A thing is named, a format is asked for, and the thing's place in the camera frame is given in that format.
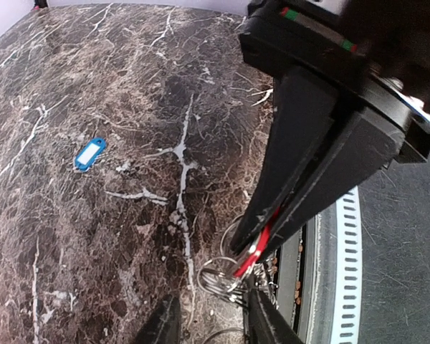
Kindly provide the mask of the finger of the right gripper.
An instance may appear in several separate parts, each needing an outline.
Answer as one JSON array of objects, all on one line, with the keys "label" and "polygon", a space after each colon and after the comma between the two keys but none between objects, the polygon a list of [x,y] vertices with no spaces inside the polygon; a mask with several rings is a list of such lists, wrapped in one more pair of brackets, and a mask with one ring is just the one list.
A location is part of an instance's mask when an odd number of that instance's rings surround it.
[{"label": "finger of the right gripper", "polygon": [[314,215],[372,176],[400,151],[402,129],[372,110],[353,113],[333,123],[298,183],[297,202],[277,234],[271,234],[264,253],[288,240]]}]

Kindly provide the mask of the red key tag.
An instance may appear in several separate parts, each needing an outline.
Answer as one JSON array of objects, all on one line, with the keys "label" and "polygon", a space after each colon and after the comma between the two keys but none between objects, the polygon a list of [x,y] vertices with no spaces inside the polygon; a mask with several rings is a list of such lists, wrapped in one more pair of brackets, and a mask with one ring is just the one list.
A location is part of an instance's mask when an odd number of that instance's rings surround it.
[{"label": "red key tag", "polygon": [[272,225],[278,217],[280,208],[278,208],[272,215],[272,218],[266,223],[264,229],[259,233],[257,238],[253,241],[247,250],[247,257],[242,258],[238,264],[237,269],[233,273],[234,277],[243,279],[252,273],[254,265],[259,261],[263,251],[267,248],[269,239],[271,237]]}]

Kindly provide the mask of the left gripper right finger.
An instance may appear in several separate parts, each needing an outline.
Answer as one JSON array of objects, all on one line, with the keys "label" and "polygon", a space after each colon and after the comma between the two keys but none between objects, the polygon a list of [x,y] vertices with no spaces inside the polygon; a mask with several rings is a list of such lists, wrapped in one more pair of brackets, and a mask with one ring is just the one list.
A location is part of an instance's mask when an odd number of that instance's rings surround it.
[{"label": "left gripper right finger", "polygon": [[303,344],[268,296],[256,287],[244,295],[244,330],[247,343],[297,343]]}]

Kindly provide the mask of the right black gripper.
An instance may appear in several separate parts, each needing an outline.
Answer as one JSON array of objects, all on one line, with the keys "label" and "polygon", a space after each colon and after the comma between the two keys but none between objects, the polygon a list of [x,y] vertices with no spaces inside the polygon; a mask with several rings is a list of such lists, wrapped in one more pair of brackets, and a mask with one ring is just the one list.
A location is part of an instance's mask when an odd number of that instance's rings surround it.
[{"label": "right black gripper", "polygon": [[304,68],[360,94],[397,80],[399,94],[430,115],[430,1],[251,1],[239,36],[244,61],[280,78],[257,187],[231,240],[243,250],[268,221],[277,234],[297,202],[298,183],[333,125],[338,90]]}]

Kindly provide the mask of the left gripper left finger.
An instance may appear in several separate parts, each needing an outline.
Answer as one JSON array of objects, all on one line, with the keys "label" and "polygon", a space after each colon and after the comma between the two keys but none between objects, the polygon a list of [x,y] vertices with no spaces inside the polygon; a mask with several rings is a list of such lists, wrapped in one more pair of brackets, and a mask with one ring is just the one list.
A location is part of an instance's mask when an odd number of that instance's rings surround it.
[{"label": "left gripper left finger", "polygon": [[134,343],[180,343],[181,304],[178,296],[166,295],[138,331]]}]

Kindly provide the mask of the grey crescent key organizer plate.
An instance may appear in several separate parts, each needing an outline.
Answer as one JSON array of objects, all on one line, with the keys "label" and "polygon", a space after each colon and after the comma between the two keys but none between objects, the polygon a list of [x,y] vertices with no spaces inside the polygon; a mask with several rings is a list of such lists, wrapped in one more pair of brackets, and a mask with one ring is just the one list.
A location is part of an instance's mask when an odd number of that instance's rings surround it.
[{"label": "grey crescent key organizer plate", "polygon": [[240,260],[247,257],[248,246],[240,256],[233,257],[229,251],[229,239],[239,226],[242,215],[238,215],[232,223],[224,230],[220,241],[220,255],[203,263],[196,275],[198,286],[206,293],[241,308],[243,311],[243,325],[239,327],[230,327],[223,330],[218,330],[210,334],[205,340],[205,343],[213,343],[215,339],[221,335],[228,333],[238,333],[242,335],[245,343],[247,343],[247,334],[244,330],[244,308],[246,301],[244,295],[247,293],[248,287],[253,285],[259,290],[265,292],[270,302],[277,309],[276,291],[278,284],[276,281],[278,266],[278,250],[266,258],[264,262],[257,262],[252,270],[252,273],[243,279],[234,277],[233,273],[238,267]]}]

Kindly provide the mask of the blue key tag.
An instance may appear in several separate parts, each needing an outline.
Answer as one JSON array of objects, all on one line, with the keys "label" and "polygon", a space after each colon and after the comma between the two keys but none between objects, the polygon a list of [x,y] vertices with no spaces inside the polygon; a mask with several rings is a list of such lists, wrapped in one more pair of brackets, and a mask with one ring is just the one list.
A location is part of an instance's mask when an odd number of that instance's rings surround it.
[{"label": "blue key tag", "polygon": [[94,165],[100,154],[106,149],[107,143],[104,138],[96,137],[78,153],[74,160],[77,171],[86,172]]}]

